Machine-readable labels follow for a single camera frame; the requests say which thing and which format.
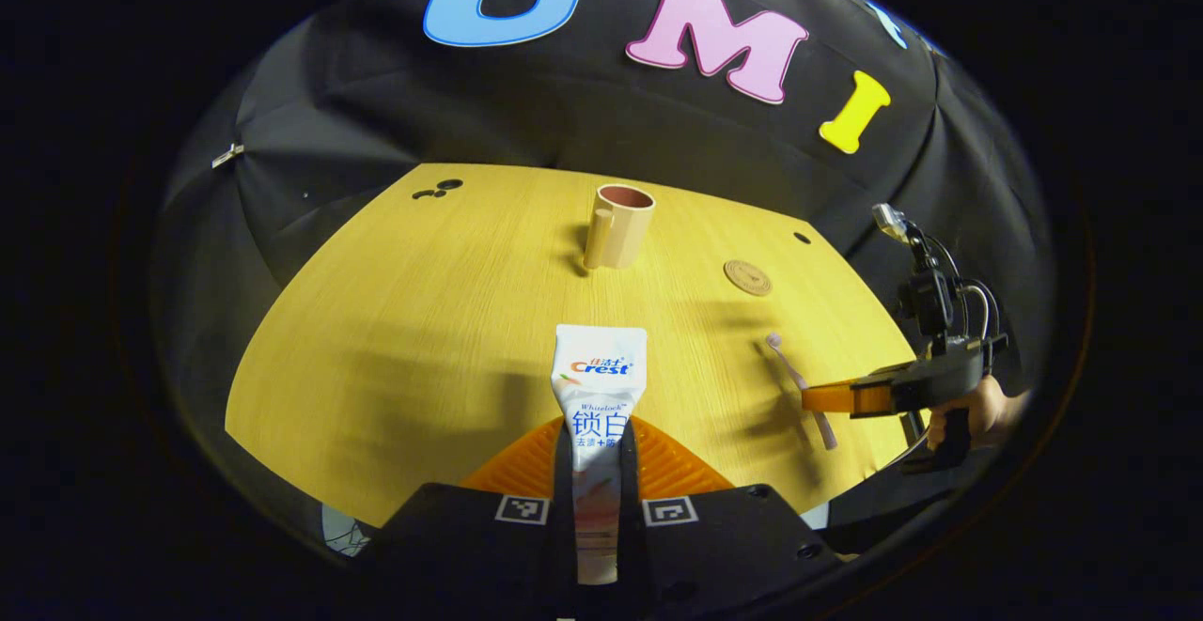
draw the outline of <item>wooden table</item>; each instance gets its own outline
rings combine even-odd
[[[439,181],[445,196],[414,199]],[[460,483],[559,414],[556,324],[648,333],[635,415],[736,485],[799,511],[906,449],[897,418],[829,415],[826,451],[765,335],[811,384],[914,357],[876,296],[805,221],[642,182],[656,215],[627,270],[581,265],[594,189],[618,178],[426,164],[348,221],[280,294],[235,377],[226,431],[333,508],[380,526],[426,481]],[[795,232],[805,236],[805,243]],[[772,282],[731,284],[739,259]]]

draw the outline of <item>pink letter m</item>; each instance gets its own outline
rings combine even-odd
[[[686,29],[693,35],[698,70],[713,76],[747,52],[743,65],[727,73],[736,90],[778,105],[786,100],[781,89],[789,58],[807,32],[781,13],[764,11],[731,24],[723,0],[660,0],[652,26],[642,41],[627,45],[627,55],[639,63],[664,69],[681,69],[687,57],[681,52]]]

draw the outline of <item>cup handle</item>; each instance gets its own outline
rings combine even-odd
[[[585,268],[602,266],[602,253],[605,252],[605,242],[610,236],[611,225],[614,225],[614,211],[605,208],[593,211],[593,220],[589,223],[589,235],[585,244]]]

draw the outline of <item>round coaster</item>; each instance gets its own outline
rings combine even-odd
[[[748,295],[763,297],[772,291],[772,282],[764,274],[764,271],[760,271],[746,261],[733,259],[723,265],[723,273],[727,274],[727,278],[729,278],[731,283],[735,283],[736,288],[743,290]]]

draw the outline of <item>cup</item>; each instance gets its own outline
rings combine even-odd
[[[627,268],[635,262],[639,246],[656,211],[651,194],[627,184],[604,184],[593,197],[585,266]]]

